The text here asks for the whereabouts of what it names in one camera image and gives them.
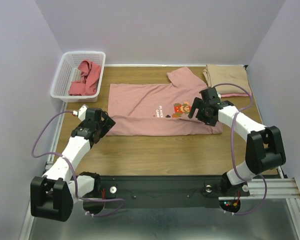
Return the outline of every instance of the plastic basket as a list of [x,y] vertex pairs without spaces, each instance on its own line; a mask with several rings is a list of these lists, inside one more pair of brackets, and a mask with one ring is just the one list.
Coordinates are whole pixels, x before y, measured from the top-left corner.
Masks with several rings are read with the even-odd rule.
[[[96,83],[96,93],[91,96],[70,96],[68,94],[72,81],[80,80],[81,71],[78,66],[84,59],[99,64],[101,66],[100,78]],[[104,74],[106,54],[102,51],[68,51],[63,54],[56,71],[52,88],[50,91],[51,97],[61,99],[66,103],[95,103],[98,100],[100,93],[102,77]]]

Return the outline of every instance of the wall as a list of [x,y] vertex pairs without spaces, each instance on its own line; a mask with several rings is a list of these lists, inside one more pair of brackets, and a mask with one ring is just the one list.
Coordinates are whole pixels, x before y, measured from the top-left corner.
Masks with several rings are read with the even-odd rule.
[[300,1],[285,2],[247,71],[263,122],[281,129],[283,170],[300,190]]
[[[0,1],[0,240],[19,238],[30,182],[46,158],[32,144],[61,103],[49,89],[61,50],[33,0]],[[50,147],[53,127],[37,152]]]
[[63,52],[107,64],[248,64],[284,0],[36,0]]

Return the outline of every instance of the wooden table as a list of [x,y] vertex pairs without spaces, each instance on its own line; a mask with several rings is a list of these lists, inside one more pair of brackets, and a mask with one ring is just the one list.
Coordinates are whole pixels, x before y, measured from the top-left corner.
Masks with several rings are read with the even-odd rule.
[[[167,73],[178,67],[106,67],[98,101],[92,108],[108,110],[110,84],[168,84]],[[202,67],[190,67],[204,79]],[[248,97],[227,98],[239,109],[250,102]],[[67,110],[78,110],[82,103],[69,103]],[[261,122],[255,104],[244,113]],[[79,119],[66,114],[57,145],[57,152],[66,147],[71,131]],[[245,159],[246,143],[234,137],[236,163]],[[187,136],[106,136],[84,156],[76,173],[96,172],[100,175],[221,175],[232,169],[230,128],[222,134]]]

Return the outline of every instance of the folded towel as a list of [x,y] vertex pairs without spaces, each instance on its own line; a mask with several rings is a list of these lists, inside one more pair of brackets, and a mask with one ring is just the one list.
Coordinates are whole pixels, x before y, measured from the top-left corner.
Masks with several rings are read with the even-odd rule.
[[83,60],[78,66],[78,70],[81,71],[81,79],[73,81],[69,89],[69,95],[71,96],[91,96],[96,94],[96,84],[100,78],[101,66],[89,61]]
[[[222,83],[232,83],[239,85],[251,94],[247,72],[243,66],[217,66],[208,64],[203,70],[203,75],[209,87]],[[218,86],[217,91],[221,94],[222,98],[248,96],[240,88],[230,85]]]

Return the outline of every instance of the pink shirt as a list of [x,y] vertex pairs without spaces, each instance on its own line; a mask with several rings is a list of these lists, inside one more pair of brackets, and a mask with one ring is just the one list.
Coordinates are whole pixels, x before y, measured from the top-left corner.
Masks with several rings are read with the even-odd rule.
[[220,134],[188,113],[206,83],[189,68],[167,73],[169,84],[111,84],[108,114],[116,122],[108,136],[179,136]]

